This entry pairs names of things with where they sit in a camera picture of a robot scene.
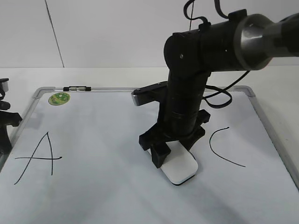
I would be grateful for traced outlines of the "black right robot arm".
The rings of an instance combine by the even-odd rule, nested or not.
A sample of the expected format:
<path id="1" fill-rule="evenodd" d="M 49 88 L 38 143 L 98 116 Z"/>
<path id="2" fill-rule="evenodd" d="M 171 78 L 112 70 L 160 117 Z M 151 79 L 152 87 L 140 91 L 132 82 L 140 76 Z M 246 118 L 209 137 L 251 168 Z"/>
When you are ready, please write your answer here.
<path id="1" fill-rule="evenodd" d="M 159 168 L 170 154 L 168 142 L 191 147 L 205 130 L 210 114 L 200 109 L 212 72 L 261 70 L 276 57 L 299 55 L 299 16 L 273 22 L 261 14 L 239 10 L 228 20 L 172 34 L 164 45 L 168 80 L 133 91 L 135 104 L 159 103 L 156 124 L 139 137 L 143 150 L 151 152 Z"/>

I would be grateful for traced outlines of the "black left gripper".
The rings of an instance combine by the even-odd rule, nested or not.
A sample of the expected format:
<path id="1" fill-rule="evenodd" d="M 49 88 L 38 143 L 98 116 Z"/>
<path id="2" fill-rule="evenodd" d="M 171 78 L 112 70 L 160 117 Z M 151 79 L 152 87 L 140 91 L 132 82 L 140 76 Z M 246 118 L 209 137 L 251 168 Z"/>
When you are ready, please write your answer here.
<path id="1" fill-rule="evenodd" d="M 10 104 L 6 101 L 0 101 L 0 152 L 8 154 L 12 150 L 7 126 L 17 127 L 22 121 L 22 118 L 17 112 L 7 112 L 10 109 Z"/>

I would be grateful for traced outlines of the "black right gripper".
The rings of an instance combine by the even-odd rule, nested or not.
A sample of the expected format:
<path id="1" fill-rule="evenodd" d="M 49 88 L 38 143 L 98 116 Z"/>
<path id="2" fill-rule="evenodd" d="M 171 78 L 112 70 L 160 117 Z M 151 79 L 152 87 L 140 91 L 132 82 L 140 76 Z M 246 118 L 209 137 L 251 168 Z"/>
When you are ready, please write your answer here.
<path id="1" fill-rule="evenodd" d="M 176 135 L 166 131 L 162 124 L 158 122 L 149 130 L 139 136 L 139 144 L 144 151 L 150 148 L 151 159 L 156 168 L 160 168 L 166 157 L 171 153 L 166 142 L 179 141 L 187 150 L 205 135 L 205 129 L 201 127 L 203 123 L 209 121 L 209 113 L 206 110 L 199 110 L 195 127 L 188 135 Z"/>

